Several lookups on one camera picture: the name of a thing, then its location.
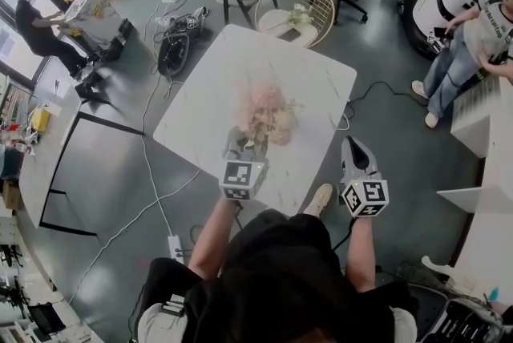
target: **blue jeans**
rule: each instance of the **blue jeans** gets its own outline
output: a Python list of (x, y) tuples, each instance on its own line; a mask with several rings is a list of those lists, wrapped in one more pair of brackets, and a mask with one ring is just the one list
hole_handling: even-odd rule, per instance
[(465, 40), (463, 26), (454, 33), (450, 48), (444, 48), (431, 65), (424, 79), (424, 91), (429, 97), (427, 110), (442, 118), (447, 106), (454, 101), (462, 85), (479, 71)]

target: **white sneaker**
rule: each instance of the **white sneaker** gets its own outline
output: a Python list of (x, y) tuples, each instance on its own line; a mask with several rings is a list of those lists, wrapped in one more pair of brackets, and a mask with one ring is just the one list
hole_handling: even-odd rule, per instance
[(424, 83), (422, 81), (413, 81), (411, 83), (411, 89), (415, 94), (422, 96), (425, 99), (427, 98), (426, 92), (424, 91)]
[(436, 124), (438, 123), (438, 116), (433, 115), (431, 113), (427, 114), (426, 116), (426, 125), (433, 129), (436, 127)]
[(333, 186), (330, 184), (321, 185), (315, 195), (312, 198), (312, 202), (308, 205), (303, 213), (319, 217), (322, 210), (326, 207), (329, 202), (329, 198), (333, 193)]

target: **gray floor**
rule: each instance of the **gray floor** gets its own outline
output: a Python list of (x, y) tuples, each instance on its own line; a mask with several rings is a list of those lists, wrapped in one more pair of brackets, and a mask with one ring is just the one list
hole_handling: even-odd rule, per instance
[[(150, 75), (151, 36), (142, 42), (144, 25), (158, 1), (115, 2), (118, 11), (134, 23), (138, 32), (128, 40), (121, 59), (103, 70), (107, 76), (105, 91), (115, 108), (85, 107), (85, 110), (140, 127), (147, 99), (158, 82), (156, 75)], [(361, 15), (356, 10), (341, 8), (338, 25), (314, 48), (357, 70), (353, 98), (376, 80), (386, 80), (397, 91), (408, 91), (410, 82), (421, 79), (429, 68), (430, 63), (405, 38), (396, 1), (360, 0), (370, 12), (366, 25), (359, 22)], [(214, 0), (188, 0), (179, 12), (192, 12), (203, 5), (210, 9), (208, 25), (218, 33), (224, 22), (222, 6)], [(236, 9), (232, 9), (232, 22), (245, 26), (242, 14)], [(148, 33), (152, 34), (154, 28), (151, 23)], [(191, 58), (188, 70), (180, 79), (187, 77), (199, 57), (197, 54)], [(53, 82), (52, 71), (61, 70), (49, 67), (42, 82)], [(173, 192), (196, 171), (194, 166), (151, 139), (171, 103), (171, 100), (163, 101), (167, 88), (168, 81), (161, 79), (145, 118), (148, 157), (160, 195)], [(423, 123), (425, 109), (406, 98), (392, 96), (384, 87), (377, 87), (354, 106), (356, 115), (350, 133), (374, 151), (388, 179), (392, 199), (387, 211), (375, 220), (378, 264), (394, 271), (402, 261), (418, 261), (423, 255), (446, 263), (466, 214), (435, 191), (472, 185), (477, 159), (450, 135), (449, 119), (436, 131), (430, 131)], [(340, 145), (344, 134), (337, 133), (310, 193), (318, 184), (335, 184), (340, 179)], [(99, 249), (144, 206), (153, 202), (155, 195), (140, 138), (87, 122), (79, 124), (74, 133), (54, 186), (65, 188), (68, 198), (50, 196), (45, 221), (99, 234), (96, 239), (44, 228), (36, 231), (26, 213), (20, 213), (21, 225), (33, 249), (59, 290), (69, 298)], [(178, 195), (163, 200), (172, 229), (181, 236), (185, 248), (192, 246), (189, 229), (194, 224), (204, 224), (217, 196), (216, 179), (200, 174)], [(260, 210), (257, 206), (246, 208), (242, 222), (248, 222)], [(334, 202), (327, 207), (322, 220), (333, 243), (346, 234), (349, 214)], [(82, 283), (73, 307), (105, 342), (127, 341), (127, 318), (149, 262), (158, 256), (169, 256), (167, 236), (158, 207), (150, 208), (111, 244)], [(345, 247), (338, 253), (343, 263)]]

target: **smartphone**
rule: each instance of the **smartphone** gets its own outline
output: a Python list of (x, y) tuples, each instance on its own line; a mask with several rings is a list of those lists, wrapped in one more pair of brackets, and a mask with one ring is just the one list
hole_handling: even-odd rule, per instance
[(434, 29), (434, 36), (436, 38), (446, 38), (452, 39), (452, 33), (446, 34), (446, 28), (441, 28), (440, 26), (436, 26)]
[(295, 28), (291, 28), (290, 30), (288, 30), (288, 31), (284, 32), (282, 35), (280, 35), (278, 38), (291, 42), (294, 39), (299, 38), (300, 36), (301, 36), (301, 32), (299, 32)]

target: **square table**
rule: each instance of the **square table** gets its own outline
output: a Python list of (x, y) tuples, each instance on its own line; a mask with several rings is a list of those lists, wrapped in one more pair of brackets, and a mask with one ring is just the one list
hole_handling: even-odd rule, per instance
[(26, 211), (36, 228), (41, 226), (76, 235), (96, 236), (93, 232), (66, 228), (43, 221), (48, 196), (51, 193), (66, 195), (65, 191), (52, 188), (66, 146), (81, 119), (132, 134), (143, 135), (143, 132), (80, 111), (80, 107), (88, 101), (109, 102), (97, 99), (95, 93), (82, 101), (77, 90), (71, 85), (69, 75), (62, 77), (59, 84), (62, 94), (36, 86), (34, 93), (37, 94), (38, 101), (53, 103), (60, 107), (60, 112), (59, 115), (50, 115), (45, 132), (41, 134), (39, 142), (34, 145), (35, 155), (25, 154), (19, 176), (19, 188)]
[(298, 126), (285, 146), (269, 143), (269, 169), (256, 200), (296, 214), (317, 174), (356, 79), (356, 71), (290, 42), (227, 25), (173, 99), (156, 141), (219, 178), (236, 126), (240, 93), (276, 83), (294, 100)]

